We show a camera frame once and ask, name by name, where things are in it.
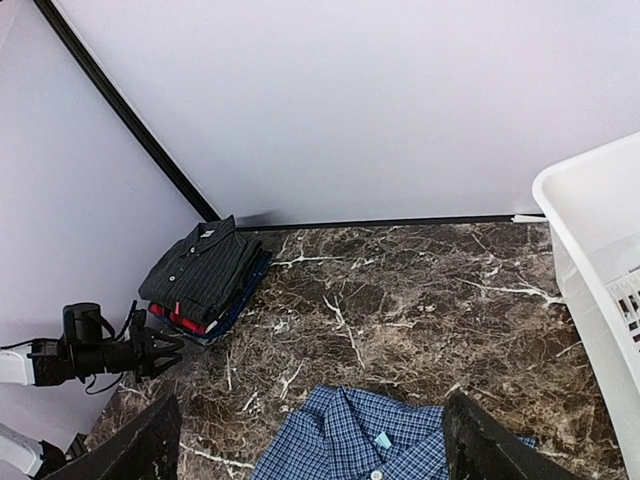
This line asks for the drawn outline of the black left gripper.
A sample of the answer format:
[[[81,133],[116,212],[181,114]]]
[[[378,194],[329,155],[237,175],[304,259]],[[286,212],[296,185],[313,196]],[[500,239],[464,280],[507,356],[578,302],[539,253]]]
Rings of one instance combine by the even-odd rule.
[[[124,328],[115,328],[101,307],[85,302],[63,308],[63,336],[57,343],[57,372],[65,380],[103,373],[132,372],[137,379],[157,378],[179,364],[180,353],[154,361],[153,353],[175,353],[184,347],[176,336],[148,328],[146,311],[131,306]],[[50,474],[61,480],[176,479],[181,436],[177,398],[166,394],[149,405],[118,433],[63,468]]]

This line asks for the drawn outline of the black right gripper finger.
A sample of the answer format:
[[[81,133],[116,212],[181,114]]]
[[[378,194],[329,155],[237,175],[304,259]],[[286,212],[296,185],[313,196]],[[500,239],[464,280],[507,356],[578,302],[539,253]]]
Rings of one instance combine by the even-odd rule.
[[[525,445],[464,393],[450,394],[442,417],[451,479],[561,480],[576,476]]]

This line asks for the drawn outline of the black striped shirt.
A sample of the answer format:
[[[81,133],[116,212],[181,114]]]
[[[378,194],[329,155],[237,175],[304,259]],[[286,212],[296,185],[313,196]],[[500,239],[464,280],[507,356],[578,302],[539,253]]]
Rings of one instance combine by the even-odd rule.
[[[236,230],[232,216],[199,223],[151,268],[139,297],[207,325],[230,305],[261,250],[259,239]]]

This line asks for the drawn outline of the blue checked long sleeve shirt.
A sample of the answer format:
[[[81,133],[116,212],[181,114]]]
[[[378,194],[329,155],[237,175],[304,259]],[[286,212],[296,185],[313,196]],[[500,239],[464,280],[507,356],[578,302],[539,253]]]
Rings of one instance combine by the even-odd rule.
[[[447,479],[441,406],[319,385],[286,417],[253,479]]]

